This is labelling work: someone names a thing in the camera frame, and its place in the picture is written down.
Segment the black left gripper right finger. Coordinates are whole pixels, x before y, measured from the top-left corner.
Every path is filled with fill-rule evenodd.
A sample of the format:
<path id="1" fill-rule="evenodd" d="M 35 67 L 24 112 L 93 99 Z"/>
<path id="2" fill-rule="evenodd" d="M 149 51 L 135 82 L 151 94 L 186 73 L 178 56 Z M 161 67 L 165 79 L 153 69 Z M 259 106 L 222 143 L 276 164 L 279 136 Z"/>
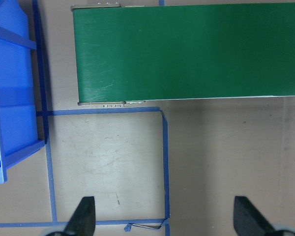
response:
<path id="1" fill-rule="evenodd" d="M 233 225 L 238 236 L 280 235 L 245 196 L 235 196 Z"/>

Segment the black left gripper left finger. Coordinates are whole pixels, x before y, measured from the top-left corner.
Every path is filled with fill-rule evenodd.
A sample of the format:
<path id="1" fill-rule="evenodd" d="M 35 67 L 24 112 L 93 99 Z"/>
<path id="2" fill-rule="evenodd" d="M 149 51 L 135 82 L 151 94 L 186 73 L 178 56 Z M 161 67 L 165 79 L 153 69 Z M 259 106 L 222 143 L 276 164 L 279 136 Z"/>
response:
<path id="1" fill-rule="evenodd" d="M 94 196 L 82 197 L 63 230 L 65 236 L 92 236 L 95 232 Z"/>

